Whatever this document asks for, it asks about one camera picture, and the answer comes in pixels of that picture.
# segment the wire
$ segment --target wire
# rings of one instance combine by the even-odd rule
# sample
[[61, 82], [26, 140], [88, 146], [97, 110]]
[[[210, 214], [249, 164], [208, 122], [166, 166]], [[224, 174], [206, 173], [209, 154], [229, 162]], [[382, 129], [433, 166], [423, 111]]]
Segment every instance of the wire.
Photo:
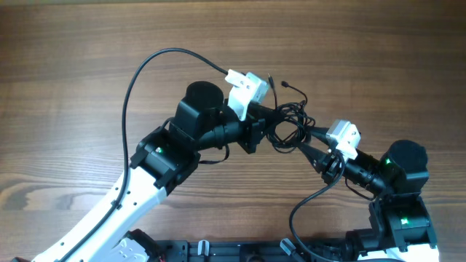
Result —
[[[275, 105], [277, 105], [277, 93], [275, 92], [275, 85], [273, 84], [273, 78], [269, 76], [269, 83], [271, 84], [272, 91], [274, 92]], [[307, 135], [307, 129], [309, 127], [314, 127], [315, 119], [306, 114], [304, 107], [306, 106], [308, 100], [306, 94], [301, 90], [292, 87], [287, 82], [282, 82], [282, 86], [289, 87], [292, 90], [297, 91], [304, 96], [304, 100], [296, 103], [285, 103], [281, 106], [276, 106], [275, 110], [279, 111], [282, 115], [282, 119], [273, 124], [268, 130], [265, 130], [267, 140], [272, 144], [273, 148], [282, 154], [289, 154], [293, 152], [297, 145], [300, 144], [303, 140], [310, 142], [310, 136]], [[286, 138], [281, 138], [277, 134], [277, 126], [283, 122], [288, 122], [296, 126], [290, 135]]]
[[223, 161], [227, 160], [230, 156], [230, 147], [228, 144], [225, 145], [225, 157], [222, 160], [201, 160], [199, 164], [218, 164], [222, 163]]
[[349, 190], [351, 190], [353, 193], [357, 194], [359, 197], [364, 198], [365, 200], [372, 201], [372, 200], [374, 200], [376, 198], [376, 197], [368, 197], [368, 196], [366, 197], [363, 194], [361, 194], [360, 192], [358, 192], [356, 189], [352, 188], [350, 185], [348, 185], [348, 178], [347, 177], [344, 178], [344, 184], [347, 185], [347, 188]]
[[[68, 258], [70, 258], [71, 255], [73, 255], [110, 217], [110, 215], [121, 205], [121, 201], [123, 196], [125, 195], [126, 192], [126, 187], [127, 183], [129, 181], [129, 163], [128, 163], [128, 144], [127, 144], [127, 136], [126, 136], [126, 111], [127, 111], [127, 106], [128, 106], [128, 100], [130, 99], [130, 94], [131, 90], [133, 89], [134, 83], [136, 82], [136, 79], [139, 76], [139, 73], [143, 70], [144, 66], [153, 58], [155, 58], [158, 55], [167, 53], [167, 52], [182, 52], [188, 55], [191, 55], [199, 60], [201, 60], [204, 63], [207, 63], [209, 66], [212, 68], [216, 69], [217, 71], [223, 73], [223, 74], [228, 74], [228, 72], [225, 69], [222, 69], [221, 67], [217, 66], [216, 64], [210, 62], [207, 58], [198, 55], [195, 52], [189, 51], [187, 49], [182, 49], [182, 48], [166, 48], [166, 49], [161, 49], [152, 55], [149, 55], [148, 58], [146, 58], [141, 65], [138, 67], [136, 72], [133, 75], [133, 78], [131, 79], [130, 85], [127, 88], [126, 95], [125, 95], [125, 100], [123, 102], [123, 110], [122, 110], [122, 142], [123, 142], [123, 162], [124, 162], [124, 171], [123, 171], [123, 183], [122, 187], [120, 189], [120, 192], [118, 193], [118, 197], [112, 202], [112, 206], [110, 209], [107, 211], [107, 213], [102, 217], [102, 219], [73, 247], [71, 248], [61, 259], [60, 262], [66, 261]], [[164, 126], [169, 122], [170, 120], [167, 119], [165, 121]]]
[[[330, 261], [330, 262], [335, 262], [334, 260], [331, 260], [331, 259], [328, 259], [328, 258], [324, 258], [323, 256], [321, 255], [318, 255], [314, 252], [312, 252], [302, 241], [301, 241], [301, 238], [298, 236], [298, 234], [296, 233], [296, 230], [294, 229], [294, 226], [293, 226], [293, 218], [294, 218], [294, 215], [296, 213], [296, 211], [298, 211], [298, 209], [300, 207], [302, 207], [303, 205], [305, 205], [306, 203], [308, 203], [309, 201], [313, 200], [314, 198], [320, 196], [321, 194], [325, 193], [327, 190], [329, 190], [330, 188], [332, 188], [333, 186], [335, 186], [341, 179], [341, 177], [343, 176], [343, 173], [344, 173], [344, 168], [346, 167], [346, 164], [344, 162], [344, 158], [343, 158], [343, 155], [340, 153], [340, 152], [336, 152], [336, 157], [338, 157], [340, 163], [341, 163], [341, 169], [340, 169], [340, 172], [338, 173], [338, 175], [335, 177], [335, 179], [333, 180], [332, 183], [328, 184], [328, 186], [320, 189], [319, 191], [313, 193], [312, 195], [308, 196], [307, 198], [301, 200], [294, 208], [293, 210], [291, 210], [291, 213], [290, 213], [290, 218], [289, 218], [289, 226], [290, 226], [290, 230], [291, 230], [291, 233], [293, 234], [294, 238], [296, 239], [296, 241], [298, 242], [298, 244], [301, 246], [302, 250], [306, 251], [307, 253], [309, 253], [311, 255], [311, 257], [313, 258], [319, 258], [320, 260], [323, 260], [323, 261]], [[364, 260], [365, 262], [402, 262], [398, 259], [392, 259], [392, 258], [375, 258], [375, 259], [368, 259], [368, 260]]]

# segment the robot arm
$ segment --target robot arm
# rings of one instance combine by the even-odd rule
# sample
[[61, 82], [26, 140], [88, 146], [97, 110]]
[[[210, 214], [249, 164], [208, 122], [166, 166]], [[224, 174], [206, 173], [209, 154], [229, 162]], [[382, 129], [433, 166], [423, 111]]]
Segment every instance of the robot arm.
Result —
[[[126, 194], [122, 200], [119, 203], [114, 201], [123, 190], [123, 175], [64, 238], [33, 261], [62, 261], [63, 256], [114, 206], [116, 211], [66, 260], [145, 262], [157, 259], [157, 250], [149, 247], [151, 239], [142, 236], [141, 240], [141, 234], [135, 237], [134, 232], [127, 233], [128, 229], [196, 170], [198, 164], [202, 163], [199, 151], [238, 143], [248, 154], [252, 154], [264, 137], [273, 141], [272, 144], [275, 143], [277, 151], [280, 151], [278, 148], [298, 148], [314, 169], [321, 173], [325, 183], [336, 181], [337, 175], [344, 170], [342, 175], [346, 179], [377, 197], [369, 205], [372, 229], [349, 231], [343, 242], [335, 246], [321, 245], [305, 255], [297, 253], [297, 250], [304, 247], [294, 247], [292, 242], [284, 239], [281, 247], [293, 260], [363, 260], [384, 257], [379, 251], [390, 249], [393, 252], [384, 254], [395, 254], [398, 250], [406, 255], [412, 254], [412, 250], [417, 253], [420, 245], [427, 245], [431, 252], [436, 252], [438, 259], [435, 232], [419, 196], [421, 187], [428, 179], [424, 148], [414, 142], [401, 140], [395, 142], [379, 161], [375, 160], [356, 149], [360, 134], [350, 122], [337, 120], [330, 128], [309, 124], [314, 119], [304, 113], [307, 97], [301, 91], [297, 90], [306, 97], [305, 101], [270, 109], [259, 104], [269, 88], [265, 81], [251, 73], [242, 75], [234, 71], [229, 71], [226, 80], [234, 85], [230, 99], [226, 100], [214, 84], [195, 82], [189, 85], [175, 116], [169, 119], [168, 130], [165, 126], [158, 128], [138, 144], [131, 157]], [[271, 78], [269, 83], [274, 89]], [[292, 111], [297, 112], [296, 116], [290, 116]], [[297, 131], [288, 136], [293, 138], [291, 142], [287, 142], [288, 138], [282, 140], [273, 135], [275, 127], [284, 121], [298, 123]], [[328, 146], [328, 153], [311, 147], [311, 137], [324, 142]], [[200, 249], [203, 254], [205, 246], [200, 246]], [[396, 257], [409, 261], [403, 255]]]

